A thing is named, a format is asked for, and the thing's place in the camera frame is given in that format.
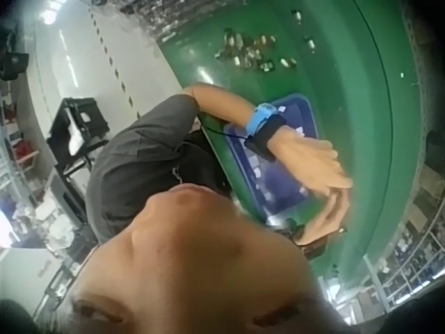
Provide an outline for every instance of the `hand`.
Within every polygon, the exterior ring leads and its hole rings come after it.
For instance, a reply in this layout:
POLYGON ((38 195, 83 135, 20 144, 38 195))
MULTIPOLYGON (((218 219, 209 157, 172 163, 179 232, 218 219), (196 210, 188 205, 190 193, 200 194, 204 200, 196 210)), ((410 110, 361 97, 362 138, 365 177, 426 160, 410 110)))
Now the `hand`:
POLYGON ((323 211, 306 224, 303 236, 294 242, 299 246, 309 245, 338 231, 349 207, 350 198, 347 190, 332 193, 327 199, 323 211))
POLYGON ((283 126, 267 145, 287 170, 314 193, 329 196, 331 188, 349 189, 353 185, 329 141, 306 138, 291 127, 283 126))

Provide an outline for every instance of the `gray shirt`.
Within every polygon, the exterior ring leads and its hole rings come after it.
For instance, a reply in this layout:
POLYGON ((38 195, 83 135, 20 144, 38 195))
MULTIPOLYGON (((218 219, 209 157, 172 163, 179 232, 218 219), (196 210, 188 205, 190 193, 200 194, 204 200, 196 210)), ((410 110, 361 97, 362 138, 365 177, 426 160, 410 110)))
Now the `gray shirt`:
POLYGON ((102 150, 86 192, 88 222, 101 244, 125 229, 155 193, 182 182, 219 190, 209 144, 203 134, 188 134, 198 111, 191 96, 172 96, 102 150))

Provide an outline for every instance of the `workbench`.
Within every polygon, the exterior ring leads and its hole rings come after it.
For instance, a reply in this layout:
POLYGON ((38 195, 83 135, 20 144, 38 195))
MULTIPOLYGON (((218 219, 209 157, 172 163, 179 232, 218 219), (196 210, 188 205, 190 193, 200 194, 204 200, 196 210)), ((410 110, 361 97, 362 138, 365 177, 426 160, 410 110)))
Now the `workbench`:
MULTIPOLYGON (((419 89, 412 85, 416 71, 396 1, 245 2, 184 26, 161 50, 182 86, 209 82, 253 104, 292 93, 310 101, 318 135, 333 142, 355 183, 348 234, 333 240, 312 265, 319 275, 338 264, 342 278, 350 281, 358 275, 364 254, 376 260, 388 244, 418 163, 419 89), (267 57, 274 60, 275 71, 242 70, 216 59, 226 28, 274 36, 267 57), (296 59, 297 68, 281 66, 280 57, 296 59)), ((209 116, 201 121, 223 130, 223 124, 209 116)), ((225 137, 206 133, 236 196, 258 218, 225 137)), ((289 216, 306 223, 320 207, 311 199, 289 216)))

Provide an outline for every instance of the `black cord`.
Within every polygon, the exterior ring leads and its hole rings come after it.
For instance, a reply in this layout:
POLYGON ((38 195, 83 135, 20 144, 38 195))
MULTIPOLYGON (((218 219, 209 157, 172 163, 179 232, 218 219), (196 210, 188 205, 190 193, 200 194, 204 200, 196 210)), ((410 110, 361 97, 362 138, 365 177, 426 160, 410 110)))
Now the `black cord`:
POLYGON ((215 134, 221 134, 223 136, 230 137, 230 138, 247 139, 246 137, 237 136, 236 134, 226 134, 225 132, 216 131, 216 130, 214 130, 214 129, 212 129, 212 128, 204 125, 204 124, 202 124, 202 126, 205 127, 207 130, 209 130, 210 132, 213 132, 215 134))

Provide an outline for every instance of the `blue wristband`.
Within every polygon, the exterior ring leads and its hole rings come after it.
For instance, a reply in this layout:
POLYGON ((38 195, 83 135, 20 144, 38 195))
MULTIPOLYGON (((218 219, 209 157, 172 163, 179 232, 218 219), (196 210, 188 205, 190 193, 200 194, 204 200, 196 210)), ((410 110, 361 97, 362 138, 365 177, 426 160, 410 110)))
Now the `blue wristband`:
POLYGON ((272 104, 263 103, 260 104, 246 125, 245 130, 248 136, 254 136, 260 129, 261 126, 274 114, 277 113, 277 108, 272 104))

